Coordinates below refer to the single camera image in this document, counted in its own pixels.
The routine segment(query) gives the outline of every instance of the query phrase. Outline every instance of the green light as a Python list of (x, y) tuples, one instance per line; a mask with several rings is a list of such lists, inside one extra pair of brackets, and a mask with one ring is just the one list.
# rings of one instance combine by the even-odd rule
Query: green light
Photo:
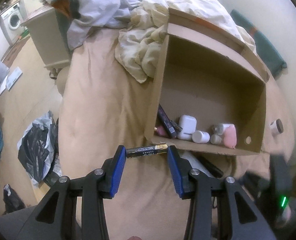
[(286, 197), (284, 197), (283, 199), (282, 207), (285, 205), (285, 202), (286, 202)]

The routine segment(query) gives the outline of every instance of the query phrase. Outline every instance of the washing machine door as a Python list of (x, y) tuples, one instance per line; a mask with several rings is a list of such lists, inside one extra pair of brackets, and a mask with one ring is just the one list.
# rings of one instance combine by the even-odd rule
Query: washing machine door
[(16, 30), (17, 28), (20, 27), (21, 20), (19, 17), (20, 13), (19, 12), (13, 12), (10, 17), (9, 17), (9, 29), (10, 30)]

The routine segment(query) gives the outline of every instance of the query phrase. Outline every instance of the metal screw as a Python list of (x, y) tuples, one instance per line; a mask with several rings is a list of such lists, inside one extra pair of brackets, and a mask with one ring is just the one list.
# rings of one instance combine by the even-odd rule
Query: metal screw
[(65, 183), (67, 180), (68, 180), (67, 176), (62, 176), (62, 177), (59, 178), (60, 183)]
[(190, 170), (190, 173), (193, 174), (193, 175), (199, 175), (200, 170), (198, 170), (198, 169), (191, 169)]
[(101, 175), (104, 173), (104, 170), (103, 169), (95, 169), (95, 174), (96, 175)]
[(233, 177), (227, 177), (226, 180), (227, 180), (228, 183), (234, 183), (235, 182), (235, 179)]

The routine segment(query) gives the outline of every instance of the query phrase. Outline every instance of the black and gold battery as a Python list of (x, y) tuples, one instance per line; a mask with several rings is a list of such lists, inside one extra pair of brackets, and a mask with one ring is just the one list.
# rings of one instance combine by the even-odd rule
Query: black and gold battery
[(135, 158), (140, 156), (148, 156), (153, 154), (166, 153), (168, 151), (167, 143), (143, 146), (138, 148), (126, 149), (127, 158)]

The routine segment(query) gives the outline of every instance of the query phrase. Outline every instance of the washing machine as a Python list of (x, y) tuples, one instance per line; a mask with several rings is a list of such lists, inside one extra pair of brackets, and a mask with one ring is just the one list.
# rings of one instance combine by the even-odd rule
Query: washing machine
[(25, 31), (25, 27), (21, 26), (22, 22), (19, 3), (12, 5), (0, 15), (0, 27), (11, 46), (16, 43), (19, 36)]

